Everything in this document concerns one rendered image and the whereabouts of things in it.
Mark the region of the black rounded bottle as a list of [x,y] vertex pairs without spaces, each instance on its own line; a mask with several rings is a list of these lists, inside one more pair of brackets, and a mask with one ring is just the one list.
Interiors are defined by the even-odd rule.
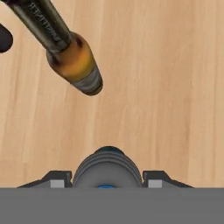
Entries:
[[11,32],[0,24],[0,53],[9,51],[13,44],[13,36]]

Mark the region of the dark amber glass bottle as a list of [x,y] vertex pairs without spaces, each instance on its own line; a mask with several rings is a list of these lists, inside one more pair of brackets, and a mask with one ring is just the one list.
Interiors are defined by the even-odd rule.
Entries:
[[52,70],[84,95],[97,95],[103,79],[88,42],[67,27],[51,0],[0,0],[45,48]]

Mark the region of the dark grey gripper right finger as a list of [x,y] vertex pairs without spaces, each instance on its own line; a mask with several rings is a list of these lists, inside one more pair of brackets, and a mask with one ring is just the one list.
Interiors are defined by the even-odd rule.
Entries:
[[190,185],[171,179],[165,171],[143,171],[143,187],[146,188],[191,188]]

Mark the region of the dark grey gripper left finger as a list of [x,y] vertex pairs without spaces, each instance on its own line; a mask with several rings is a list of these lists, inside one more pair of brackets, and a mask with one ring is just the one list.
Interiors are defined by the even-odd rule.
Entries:
[[71,171],[49,171],[42,179],[21,185],[21,188],[68,188],[72,186]]

